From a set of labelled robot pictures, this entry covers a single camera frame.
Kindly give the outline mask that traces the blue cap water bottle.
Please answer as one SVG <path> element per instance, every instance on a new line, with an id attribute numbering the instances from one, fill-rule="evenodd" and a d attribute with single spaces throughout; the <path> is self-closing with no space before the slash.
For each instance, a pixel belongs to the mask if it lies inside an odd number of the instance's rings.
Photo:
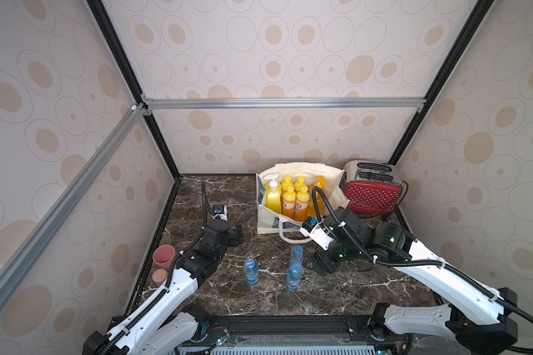
<path id="1" fill-rule="evenodd" d="M 291 251 L 290 267 L 301 266 L 304 260 L 304 249 L 301 245 L 294 245 Z"/>
<path id="2" fill-rule="evenodd" d="M 249 285 L 255 286 L 259 283 L 259 269 L 256 261 L 249 259 L 245 262 L 244 274 Z"/>
<path id="3" fill-rule="evenodd" d="M 287 272 L 287 290 L 297 291 L 303 275 L 303 268 L 299 264 L 290 266 Z"/>

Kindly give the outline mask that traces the blue cap water bottle front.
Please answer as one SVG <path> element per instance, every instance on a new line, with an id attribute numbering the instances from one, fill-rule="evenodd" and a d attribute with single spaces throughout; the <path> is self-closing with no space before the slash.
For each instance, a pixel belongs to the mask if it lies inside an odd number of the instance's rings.
<path id="1" fill-rule="evenodd" d="M 299 264 L 290 266 L 287 272 L 287 290 L 297 291 L 303 275 L 303 268 Z"/>

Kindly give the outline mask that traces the cream starry night shopping bag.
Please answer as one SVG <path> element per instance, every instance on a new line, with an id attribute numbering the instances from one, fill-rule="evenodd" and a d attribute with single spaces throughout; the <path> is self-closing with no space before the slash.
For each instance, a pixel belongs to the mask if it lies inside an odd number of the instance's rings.
<path id="1" fill-rule="evenodd" d="M 258 207 L 257 233 L 275 234 L 289 244 L 305 244 L 308 236 L 290 239 L 308 217 L 321 220 L 328 214 L 325 201 L 333 209 L 347 207 L 349 201 L 339 187 L 345 171 L 321 163 L 277 164 L 256 175 Z"/>

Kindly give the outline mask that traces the yellow dish soap pump bottle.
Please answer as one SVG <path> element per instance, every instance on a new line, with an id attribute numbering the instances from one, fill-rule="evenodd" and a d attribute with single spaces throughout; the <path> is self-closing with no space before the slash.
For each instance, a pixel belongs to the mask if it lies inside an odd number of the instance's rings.
<path id="1" fill-rule="evenodd" d="M 265 202 L 264 206 L 276 214 L 282 213 L 282 203 L 281 203 L 281 185 L 278 183 L 279 174 L 273 173 L 265 177 Z"/>

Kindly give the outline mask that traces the yellow cap juice bottle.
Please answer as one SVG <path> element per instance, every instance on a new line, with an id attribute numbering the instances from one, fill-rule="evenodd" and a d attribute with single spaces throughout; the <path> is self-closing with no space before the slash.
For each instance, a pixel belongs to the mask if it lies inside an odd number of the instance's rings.
<path id="1" fill-rule="evenodd" d="M 282 192 L 286 192 L 290 186 L 294 186 L 293 179 L 291 176 L 285 176 L 283 182 L 281 183 Z"/>
<path id="2" fill-rule="evenodd" d="M 289 185 L 282 195 L 282 214 L 290 219 L 294 218 L 296 209 L 296 192 L 293 185 Z"/>
<path id="3" fill-rule="evenodd" d="M 294 183 L 294 190 L 296 192 L 300 192 L 303 186 L 306 186 L 306 179 L 304 176 L 299 176 L 297 181 Z"/>
<path id="4" fill-rule="evenodd" d="M 307 186 L 303 186 L 300 192 L 296 193 L 296 209 L 294 220 L 304 222 L 306 220 L 306 210 L 309 205 L 310 195 Z"/>

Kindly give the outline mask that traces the orange dish soap pump bottle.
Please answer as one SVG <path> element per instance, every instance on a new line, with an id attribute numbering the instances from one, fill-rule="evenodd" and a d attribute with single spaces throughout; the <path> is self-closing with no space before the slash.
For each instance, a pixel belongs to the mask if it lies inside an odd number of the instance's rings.
<path id="1" fill-rule="evenodd" d="M 325 192 L 325 187 L 327 186 L 327 181 L 326 181 L 325 177 L 324 176 L 318 176 L 316 183 L 311 185 L 311 186 L 308 186 L 309 195 L 312 195 L 312 188 L 315 187 L 315 186 L 319 187 L 323 192 Z M 319 212 L 321 214 L 323 214 L 324 213 L 324 209 L 325 209 L 325 204 L 324 204 L 324 201 L 322 200 L 320 194 L 316 195 L 316 205 L 318 206 Z M 312 218 L 315 218 L 317 216 L 317 214 L 315 212 L 315 207 L 314 207 L 314 203 L 313 203 L 313 199 L 312 198 L 310 198 L 309 205 L 308 205 L 307 210 L 306 210 L 306 216 L 307 217 L 312 217 Z"/>

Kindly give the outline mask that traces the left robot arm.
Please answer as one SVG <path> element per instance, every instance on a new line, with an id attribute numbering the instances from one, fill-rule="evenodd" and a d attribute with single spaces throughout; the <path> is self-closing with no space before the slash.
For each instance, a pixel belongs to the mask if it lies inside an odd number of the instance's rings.
<path id="1" fill-rule="evenodd" d="M 244 235 L 241 226 L 228 221 L 225 205 L 208 204 L 204 183 L 201 191 L 203 207 L 212 219 L 200 237 L 173 258 L 167 279 L 131 315 L 106 334 L 91 334 L 83 354 L 173 354 L 182 343 L 206 336 L 208 315 L 197 307 L 165 321 L 216 272 L 227 249 L 244 242 Z"/>

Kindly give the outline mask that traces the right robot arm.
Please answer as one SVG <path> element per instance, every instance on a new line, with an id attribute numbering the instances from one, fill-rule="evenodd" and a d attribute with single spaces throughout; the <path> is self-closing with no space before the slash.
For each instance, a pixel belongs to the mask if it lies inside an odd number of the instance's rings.
<path id="1" fill-rule="evenodd" d="M 508 288 L 490 288 L 462 272 L 429 250 L 402 227 L 382 222 L 370 226 L 348 209 L 331 207 L 324 191 L 314 187 L 313 204 L 323 201 L 328 211 L 308 218 L 301 233 L 319 245 L 310 258 L 311 269 L 319 275 L 334 273 L 341 263 L 364 260 L 394 268 L 426 285 L 444 298 L 435 307 L 394 306 L 379 303 L 367 323 L 375 340 L 385 334 L 422 334 L 447 337 L 474 354 L 501 354 L 512 351 L 533 354 L 518 341 L 516 314 L 533 325 L 533 316 L 517 306 L 517 295 Z"/>

